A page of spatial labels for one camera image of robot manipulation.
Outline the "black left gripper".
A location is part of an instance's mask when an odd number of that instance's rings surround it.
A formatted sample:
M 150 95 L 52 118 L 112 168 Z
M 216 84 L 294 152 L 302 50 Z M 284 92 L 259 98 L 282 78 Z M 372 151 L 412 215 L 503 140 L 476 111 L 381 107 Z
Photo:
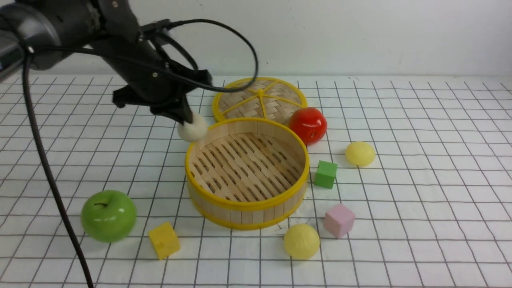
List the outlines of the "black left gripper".
M 165 60 L 147 41 L 134 44 L 122 38 L 112 38 L 112 51 L 116 55 L 145 64 L 155 64 L 159 68 L 165 68 L 168 63 L 169 71 L 179 76 L 201 84 L 212 84 L 212 76 L 207 70 L 194 71 L 174 60 Z M 196 85 L 184 84 L 156 73 L 153 69 L 139 68 L 120 61 L 113 61 L 112 68 L 127 83 L 113 92 L 113 103 L 118 108 L 124 108 L 127 104 L 148 106 L 152 114 L 169 118 L 181 125 L 194 122 L 186 95 L 196 89 Z

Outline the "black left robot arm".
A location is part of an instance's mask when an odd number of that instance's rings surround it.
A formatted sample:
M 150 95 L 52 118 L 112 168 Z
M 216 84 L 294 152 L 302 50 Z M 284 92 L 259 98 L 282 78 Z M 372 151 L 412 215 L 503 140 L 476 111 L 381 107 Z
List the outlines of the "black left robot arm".
M 24 51 L 19 38 L 33 49 L 89 45 L 126 82 L 113 93 L 118 108 L 148 106 L 153 115 L 182 125 L 199 123 L 186 95 L 198 87 L 197 83 L 211 84 L 210 73 L 187 68 L 171 60 L 161 47 L 154 48 L 155 38 L 145 40 L 140 35 L 148 28 L 139 25 L 126 0 L 16 0 L 1 7 L 1 78 L 22 67 Z M 151 64 L 196 84 L 172 80 L 153 68 L 109 60 L 106 55 Z

